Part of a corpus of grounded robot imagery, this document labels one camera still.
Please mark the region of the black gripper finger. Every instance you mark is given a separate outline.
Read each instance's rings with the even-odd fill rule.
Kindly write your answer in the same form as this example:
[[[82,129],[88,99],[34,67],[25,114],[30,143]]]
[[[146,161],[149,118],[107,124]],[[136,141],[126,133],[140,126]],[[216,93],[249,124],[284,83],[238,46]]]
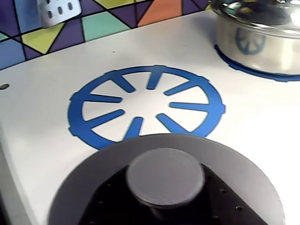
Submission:
[[[260,217],[209,167],[205,183],[189,204],[164,212],[166,225],[258,225]]]
[[[131,194],[124,167],[99,186],[87,208],[88,225],[160,225],[150,209]]]

